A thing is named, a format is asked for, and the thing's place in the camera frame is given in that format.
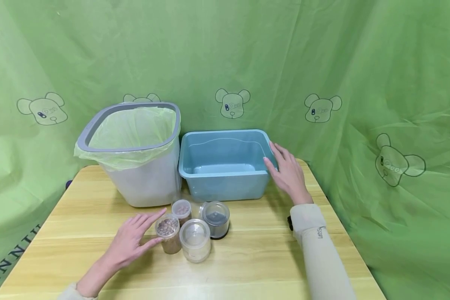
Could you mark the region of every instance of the jar with nuts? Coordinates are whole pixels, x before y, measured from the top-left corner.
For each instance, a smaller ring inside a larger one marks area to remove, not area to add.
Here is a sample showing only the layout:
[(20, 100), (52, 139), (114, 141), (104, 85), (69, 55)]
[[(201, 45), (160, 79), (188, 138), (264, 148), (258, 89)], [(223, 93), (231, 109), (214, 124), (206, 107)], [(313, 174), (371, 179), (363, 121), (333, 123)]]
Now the jar with nuts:
[(180, 237), (180, 222), (177, 216), (166, 214), (155, 222), (155, 231), (157, 235), (163, 238), (162, 247), (164, 252), (173, 255), (182, 249)]
[(172, 205), (172, 214), (178, 217), (180, 227), (192, 218), (192, 206), (185, 199), (178, 200)]

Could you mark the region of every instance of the blue plastic tub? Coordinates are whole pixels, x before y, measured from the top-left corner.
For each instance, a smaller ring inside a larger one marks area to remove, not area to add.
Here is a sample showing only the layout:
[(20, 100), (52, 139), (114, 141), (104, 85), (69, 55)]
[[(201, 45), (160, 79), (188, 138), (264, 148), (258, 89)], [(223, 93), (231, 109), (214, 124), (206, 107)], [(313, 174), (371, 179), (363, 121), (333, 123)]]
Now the blue plastic tub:
[(263, 157), (277, 166), (268, 142), (262, 130), (189, 132), (178, 172), (196, 201), (259, 199), (270, 180)]

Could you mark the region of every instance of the plastic jar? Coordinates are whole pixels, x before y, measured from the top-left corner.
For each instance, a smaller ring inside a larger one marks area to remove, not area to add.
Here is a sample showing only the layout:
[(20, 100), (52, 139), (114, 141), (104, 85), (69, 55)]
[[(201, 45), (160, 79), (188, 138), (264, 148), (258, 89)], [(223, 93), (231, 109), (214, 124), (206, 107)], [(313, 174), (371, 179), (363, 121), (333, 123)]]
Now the plastic jar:
[(209, 227), (212, 240), (223, 239), (228, 234), (230, 227), (230, 210), (222, 202), (207, 202), (200, 212)]
[(207, 259), (212, 249), (210, 227), (200, 219), (191, 219), (180, 228), (180, 242), (183, 255), (193, 263), (200, 263)]
[(160, 217), (155, 222), (155, 231), (159, 237), (164, 239), (162, 241), (162, 247), (165, 253), (174, 255), (182, 249), (180, 237), (178, 236), (180, 222), (178, 221), (177, 216), (166, 214)]
[(185, 199), (178, 200), (172, 205), (172, 214), (178, 217), (180, 226), (192, 218), (192, 206)]

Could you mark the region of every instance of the sleeve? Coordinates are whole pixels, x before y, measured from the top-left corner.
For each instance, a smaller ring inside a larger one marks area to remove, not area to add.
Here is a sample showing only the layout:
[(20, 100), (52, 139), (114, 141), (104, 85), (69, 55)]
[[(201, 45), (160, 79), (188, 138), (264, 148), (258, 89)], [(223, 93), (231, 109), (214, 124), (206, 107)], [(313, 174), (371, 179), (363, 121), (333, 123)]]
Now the sleeve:
[(344, 265), (315, 204), (290, 210), (295, 238), (303, 251), (312, 300), (356, 300)]
[(58, 296), (58, 300), (97, 300), (97, 298), (85, 298), (77, 291), (77, 284), (73, 283)]

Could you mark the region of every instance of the wooden table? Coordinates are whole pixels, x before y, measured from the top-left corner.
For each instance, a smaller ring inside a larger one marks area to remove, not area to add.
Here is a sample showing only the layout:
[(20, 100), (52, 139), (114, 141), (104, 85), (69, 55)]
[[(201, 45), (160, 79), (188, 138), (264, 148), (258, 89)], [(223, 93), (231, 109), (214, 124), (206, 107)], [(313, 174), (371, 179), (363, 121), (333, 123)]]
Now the wooden table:
[[(310, 169), (300, 163), (358, 299), (385, 299)], [(186, 187), (184, 198), (191, 199)], [(205, 262), (190, 263), (181, 252), (166, 255), (157, 246), (115, 275), (99, 299), (309, 299), (302, 253), (286, 221), (291, 201), (270, 181), (262, 199), (226, 204), (230, 233), (212, 241)], [(100, 167), (83, 168), (2, 285), (0, 299), (56, 299), (105, 252), (122, 222), (157, 210), (132, 208)], [(146, 237), (154, 234), (151, 228)]]

